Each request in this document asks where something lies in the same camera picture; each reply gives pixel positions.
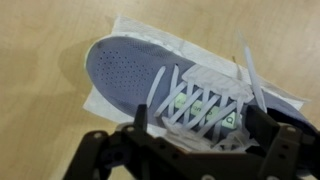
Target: shoe tongue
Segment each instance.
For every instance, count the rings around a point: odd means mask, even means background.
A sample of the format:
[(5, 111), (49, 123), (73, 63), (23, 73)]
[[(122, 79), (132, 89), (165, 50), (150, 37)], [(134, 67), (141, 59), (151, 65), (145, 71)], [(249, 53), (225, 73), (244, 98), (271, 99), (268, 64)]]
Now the shoe tongue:
[(182, 79), (187, 82), (194, 82), (199, 88), (209, 88), (216, 94), (225, 93), (232, 100), (242, 98), (245, 103), (248, 103), (254, 98), (249, 84), (198, 64), (186, 71), (182, 75)]
[[(196, 91), (197, 89), (199, 89), (199, 87), (194, 87), (193, 91)], [(211, 99), (215, 94), (210, 92), (209, 95), (209, 99)], [(182, 108), (182, 106), (185, 104), (185, 102), (187, 101), (188, 97), (186, 94), (186, 90), (184, 89), (181, 93), (179, 93), (176, 98), (174, 99), (174, 108), (175, 108), (175, 112), (178, 111), (180, 108)], [(217, 116), (217, 114), (220, 111), (220, 101), (221, 98), (209, 109), (206, 117), (206, 121), (210, 120), (210, 119), (214, 119), (215, 116)], [(234, 102), (234, 100), (228, 99), (227, 104), (231, 104), (232, 102)], [(190, 119), (193, 119), (194, 117), (196, 117), (200, 111), (201, 108), (203, 106), (203, 102), (202, 102), (202, 96), (200, 96), (194, 103), (192, 103), (192, 105), (189, 107), (190, 108)], [(164, 116), (167, 116), (167, 110), (164, 111)], [(236, 124), (235, 124), (235, 117), (236, 117), (236, 113), (235, 112), (231, 112), (230, 114), (228, 114), (226, 117), (224, 117), (223, 120), (223, 126), (229, 128), (229, 129), (235, 129), (236, 128)], [(178, 120), (179, 123), (183, 123), (183, 115), (179, 118)]]

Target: gray sneaker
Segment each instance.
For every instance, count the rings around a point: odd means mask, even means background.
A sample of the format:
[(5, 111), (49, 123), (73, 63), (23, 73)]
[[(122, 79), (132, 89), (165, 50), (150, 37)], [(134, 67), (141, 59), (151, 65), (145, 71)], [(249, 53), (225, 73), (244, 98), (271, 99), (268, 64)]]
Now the gray sneaker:
[[(159, 45), (130, 37), (100, 40), (86, 69), (97, 90), (134, 117), (148, 106), (148, 123), (202, 150), (243, 151), (257, 145), (244, 128), (248, 105), (259, 105), (253, 86), (180, 57)], [(285, 101), (262, 91), (265, 110), (313, 134), (316, 129)]]

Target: white shoelace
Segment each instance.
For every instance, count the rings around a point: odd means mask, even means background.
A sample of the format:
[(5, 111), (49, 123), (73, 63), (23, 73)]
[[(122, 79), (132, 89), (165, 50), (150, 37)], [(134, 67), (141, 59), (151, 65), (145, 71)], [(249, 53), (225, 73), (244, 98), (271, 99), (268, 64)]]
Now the white shoelace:
[[(264, 97), (262, 94), (261, 87), (259, 85), (258, 77), (254, 70), (254, 65), (252, 62), (252, 57), (250, 53), (250, 49), (242, 38), (242, 35), (239, 33), (239, 37), (244, 46), (244, 54), (248, 64), (248, 70), (250, 74), (250, 79), (252, 82), (252, 90), (255, 95), (255, 99), (257, 101), (258, 106), (266, 112), (266, 106), (264, 102)], [(147, 106), (150, 107), (157, 87), (160, 83), (160, 80), (163, 74), (166, 71), (166, 67), (163, 66), (159, 69), (153, 83), (151, 89), (149, 91), (147, 97)], [(230, 104), (228, 100), (230, 99), (228, 93), (222, 92), (221, 94), (215, 94), (211, 98), (209, 96), (210, 89), (209, 87), (204, 86), (204, 88), (198, 88), (194, 92), (195, 81), (191, 78), (188, 81), (182, 81), (177, 85), (179, 75), (179, 67), (177, 65), (174, 66), (171, 85), (170, 85), (170, 93), (166, 99), (162, 102), (162, 104), (156, 110), (154, 116), (160, 117), (161, 114), (167, 109), (168, 117), (161, 117), (164, 122), (167, 130), (177, 135), (181, 141), (188, 144), (188, 141), (195, 144), (201, 144), (207, 146), (208, 148), (213, 148), (218, 151), (223, 150), (236, 150), (243, 151), (251, 145), (256, 144), (254, 140), (249, 140), (249, 133), (245, 129), (242, 124), (241, 119), (241, 110), (244, 105), (244, 99), (240, 96), (237, 100), (233, 101)], [(175, 112), (174, 107), (174, 99), (178, 96), (186, 88), (186, 102), (183, 106)], [(202, 95), (202, 106), (200, 112), (190, 119), (190, 107), (199, 97)], [(219, 112), (212, 119), (206, 120), (206, 115), (210, 111), (210, 109), (219, 103)], [(228, 134), (228, 136), (221, 140), (220, 142), (220, 131), (222, 126), (222, 119), (229, 115), (232, 112), (236, 112), (235, 121), (237, 122), (237, 130)], [(180, 117), (183, 116), (183, 123), (178, 123)], [(199, 126), (200, 129), (195, 132), (192, 128), (195, 126)], [(204, 135), (210, 130), (214, 128), (211, 141), (204, 138)]]

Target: table surface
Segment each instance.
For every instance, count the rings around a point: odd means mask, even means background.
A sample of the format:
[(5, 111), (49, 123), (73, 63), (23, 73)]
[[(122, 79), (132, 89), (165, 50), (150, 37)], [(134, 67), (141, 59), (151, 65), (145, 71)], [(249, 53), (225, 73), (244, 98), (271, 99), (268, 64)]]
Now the table surface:
[[(115, 123), (82, 108), (91, 89), (84, 54), (125, 15), (227, 59), (235, 31), (259, 75), (310, 99), (301, 112), (320, 128), (320, 1), (0, 1), (0, 179), (61, 179), (84, 133)], [(111, 179), (129, 179), (123, 168)]]

